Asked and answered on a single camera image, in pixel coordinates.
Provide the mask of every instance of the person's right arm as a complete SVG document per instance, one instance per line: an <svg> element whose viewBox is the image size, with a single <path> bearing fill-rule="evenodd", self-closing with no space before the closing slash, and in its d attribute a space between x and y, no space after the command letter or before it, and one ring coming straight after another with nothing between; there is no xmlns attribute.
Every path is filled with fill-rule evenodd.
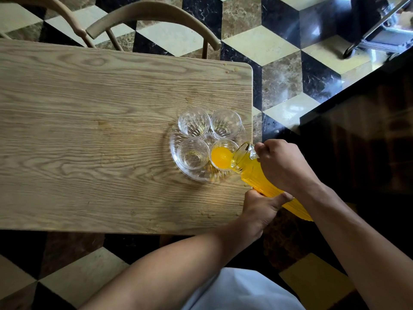
<svg viewBox="0 0 413 310"><path fill-rule="evenodd" d="M413 260L368 225L314 174L299 148L257 143L267 179L306 208L370 309L413 309Z"/></svg>

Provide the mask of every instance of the geometric patterned floor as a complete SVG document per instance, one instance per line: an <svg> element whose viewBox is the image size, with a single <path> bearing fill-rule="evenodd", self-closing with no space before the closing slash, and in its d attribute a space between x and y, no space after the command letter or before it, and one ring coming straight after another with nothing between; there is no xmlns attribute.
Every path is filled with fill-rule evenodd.
<svg viewBox="0 0 413 310"><path fill-rule="evenodd" d="M139 0L61 0L87 27ZM254 142L299 143L299 118L379 67L383 52L341 60L360 32L350 0L157 0L181 7L219 39L209 59L253 69ZM35 6L0 4L0 31L12 39L85 46L65 20ZM200 58L202 38L180 25L128 22L112 29L125 51ZM97 48L114 50L103 33ZM164 238L0 231L0 309L79 307ZM315 224L282 209L238 264L288 284L307 310L367 309Z"/></svg>

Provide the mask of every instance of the person's left arm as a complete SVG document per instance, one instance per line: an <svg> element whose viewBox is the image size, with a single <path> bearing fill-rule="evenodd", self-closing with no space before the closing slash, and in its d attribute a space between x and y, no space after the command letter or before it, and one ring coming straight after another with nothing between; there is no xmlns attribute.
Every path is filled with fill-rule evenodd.
<svg viewBox="0 0 413 310"><path fill-rule="evenodd" d="M291 199L287 193L266 198L248 191L236 220L142 257L80 310L179 309L197 288L258 239L278 209Z"/></svg>

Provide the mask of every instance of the glass jug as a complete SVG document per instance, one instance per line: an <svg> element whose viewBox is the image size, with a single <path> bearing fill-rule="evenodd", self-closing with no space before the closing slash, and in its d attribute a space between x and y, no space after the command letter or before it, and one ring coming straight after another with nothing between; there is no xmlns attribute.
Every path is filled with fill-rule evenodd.
<svg viewBox="0 0 413 310"><path fill-rule="evenodd" d="M244 182L255 188L264 196L275 197L279 195L283 191L267 180L262 172L261 163L257 161L257 158L258 155L254 150L254 145L248 142L243 143L234 153L231 161L231 168L241 175L241 179ZM295 198L284 204L283 207L301 219L307 221L313 220L302 204Z"/></svg>

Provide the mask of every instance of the person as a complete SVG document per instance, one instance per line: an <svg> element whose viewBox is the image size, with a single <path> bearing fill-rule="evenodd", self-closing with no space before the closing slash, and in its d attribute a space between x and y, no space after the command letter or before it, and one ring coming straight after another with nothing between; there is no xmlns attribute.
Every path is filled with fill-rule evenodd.
<svg viewBox="0 0 413 310"><path fill-rule="evenodd" d="M266 178L284 193L267 198L248 191L236 220L142 257L81 309L303 310L296 297L260 273L223 268L261 236L292 196L370 309L413 309L413 261L324 185L295 144L273 139L255 150Z"/></svg>

